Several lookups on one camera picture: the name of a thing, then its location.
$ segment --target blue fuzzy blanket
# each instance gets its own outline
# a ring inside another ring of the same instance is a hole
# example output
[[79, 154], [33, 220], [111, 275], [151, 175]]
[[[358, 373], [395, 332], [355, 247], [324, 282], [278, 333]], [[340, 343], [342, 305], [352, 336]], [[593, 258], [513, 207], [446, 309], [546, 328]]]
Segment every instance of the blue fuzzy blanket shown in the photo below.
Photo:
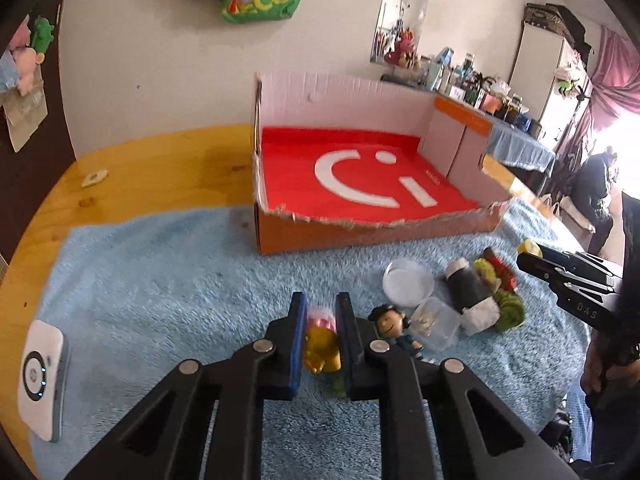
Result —
[[[524, 238], [558, 247], [545, 219], [514, 200], [493, 233], [380, 246], [260, 256], [250, 208], [204, 209], [74, 230], [61, 248], [38, 319], [59, 327], [70, 346], [62, 437], [31, 437], [42, 480], [61, 480], [165, 374], [183, 359], [231, 356], [284, 316], [291, 293], [333, 306], [351, 294], [356, 314], [385, 301], [382, 273], [409, 257], [436, 275], [454, 258], [492, 246], [515, 265]], [[555, 306], [545, 283], [518, 274], [526, 323], [487, 330], [440, 354], [463, 360], [534, 431], [551, 419], [580, 375], [588, 330]], [[434, 293], [449, 300], [444, 282]], [[303, 374], [293, 402], [267, 402], [263, 478], [338, 480], [380, 477], [377, 405], [348, 402]]]

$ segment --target white router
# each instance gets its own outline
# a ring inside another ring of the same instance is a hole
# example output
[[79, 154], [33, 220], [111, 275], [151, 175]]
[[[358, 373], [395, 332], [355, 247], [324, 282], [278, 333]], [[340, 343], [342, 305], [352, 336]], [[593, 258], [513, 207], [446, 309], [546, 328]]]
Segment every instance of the white router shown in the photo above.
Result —
[[54, 326], [31, 323], [18, 379], [18, 412], [37, 436], [56, 442], [62, 430], [66, 341]]

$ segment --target orange tape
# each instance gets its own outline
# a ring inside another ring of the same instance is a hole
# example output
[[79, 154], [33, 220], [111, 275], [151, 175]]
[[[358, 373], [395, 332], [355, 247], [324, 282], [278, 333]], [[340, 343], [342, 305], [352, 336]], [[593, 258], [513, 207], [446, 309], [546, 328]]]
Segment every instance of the orange tape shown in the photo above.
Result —
[[467, 107], [446, 97], [436, 97], [435, 108], [484, 137], [489, 136], [491, 128], [493, 127], [490, 120], [482, 117], [471, 107]]

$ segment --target yellow toy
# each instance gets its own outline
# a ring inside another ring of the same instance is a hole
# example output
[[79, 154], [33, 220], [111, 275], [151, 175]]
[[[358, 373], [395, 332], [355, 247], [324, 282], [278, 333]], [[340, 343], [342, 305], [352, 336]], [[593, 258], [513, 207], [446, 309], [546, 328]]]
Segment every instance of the yellow toy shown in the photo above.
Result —
[[340, 370], [335, 318], [325, 309], [311, 309], [308, 312], [302, 364], [315, 375]]
[[473, 266], [482, 281], [489, 287], [492, 294], [495, 294], [495, 291], [502, 285], [502, 280], [496, 275], [494, 266], [484, 258], [475, 260]]
[[518, 246], [518, 254], [522, 253], [529, 253], [542, 258], [542, 249], [540, 249], [540, 246], [537, 243], [529, 238], [524, 240], [523, 243]]

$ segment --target cardboard box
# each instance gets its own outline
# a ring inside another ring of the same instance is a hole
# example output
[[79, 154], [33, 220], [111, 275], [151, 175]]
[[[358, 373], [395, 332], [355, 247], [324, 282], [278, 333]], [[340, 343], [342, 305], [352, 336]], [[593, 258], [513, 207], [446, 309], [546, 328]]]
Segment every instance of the cardboard box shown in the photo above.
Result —
[[493, 230], [509, 196], [481, 169], [491, 127], [434, 93], [344, 75], [261, 75], [260, 252]]

